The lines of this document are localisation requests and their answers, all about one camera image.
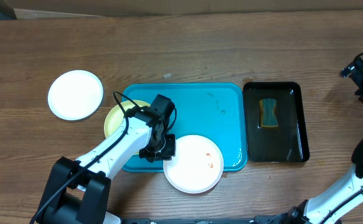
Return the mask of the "white plate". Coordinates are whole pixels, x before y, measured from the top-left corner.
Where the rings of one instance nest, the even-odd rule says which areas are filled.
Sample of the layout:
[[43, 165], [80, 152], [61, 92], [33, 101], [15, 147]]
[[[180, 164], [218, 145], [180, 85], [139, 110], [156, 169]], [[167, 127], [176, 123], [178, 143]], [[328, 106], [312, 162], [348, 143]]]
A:
[[71, 70], [50, 86], [48, 106], [58, 118], [76, 121], [92, 115], [103, 100], [100, 79], [86, 70]]
[[219, 147], [199, 135], [183, 136], [176, 140], [176, 153], [163, 162], [169, 183], [188, 194], [200, 194], [213, 188], [224, 171], [224, 159]]

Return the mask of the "yellow green scrub sponge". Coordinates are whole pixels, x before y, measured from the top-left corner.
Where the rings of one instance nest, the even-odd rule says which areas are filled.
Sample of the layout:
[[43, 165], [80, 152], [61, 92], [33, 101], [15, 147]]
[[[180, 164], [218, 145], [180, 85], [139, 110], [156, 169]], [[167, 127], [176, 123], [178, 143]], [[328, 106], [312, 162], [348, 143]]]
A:
[[276, 100], [273, 98], [264, 98], [259, 101], [260, 111], [260, 128], [277, 128], [278, 121], [276, 118]]

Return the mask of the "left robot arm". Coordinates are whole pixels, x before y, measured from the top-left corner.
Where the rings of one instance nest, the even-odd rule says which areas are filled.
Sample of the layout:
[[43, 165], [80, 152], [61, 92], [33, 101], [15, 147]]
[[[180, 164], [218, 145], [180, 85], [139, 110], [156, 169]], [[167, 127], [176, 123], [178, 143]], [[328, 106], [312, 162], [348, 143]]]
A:
[[76, 160], [61, 157], [52, 167], [31, 223], [121, 223], [108, 212], [110, 185], [137, 153], [148, 162], [170, 161], [176, 152], [169, 118], [176, 109], [134, 107], [121, 126]]

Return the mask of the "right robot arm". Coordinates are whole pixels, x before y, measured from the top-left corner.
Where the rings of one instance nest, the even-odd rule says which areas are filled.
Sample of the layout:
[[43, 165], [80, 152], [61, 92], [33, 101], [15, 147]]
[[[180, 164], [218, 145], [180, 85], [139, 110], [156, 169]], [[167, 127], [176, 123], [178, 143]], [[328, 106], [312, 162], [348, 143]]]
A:
[[[363, 102], [363, 59], [353, 60], [341, 70], [341, 76], [351, 78], [359, 87], [355, 92]], [[354, 149], [351, 168], [330, 188], [315, 198], [305, 200], [287, 213], [279, 214], [268, 223], [331, 224], [363, 202], [363, 140]]]

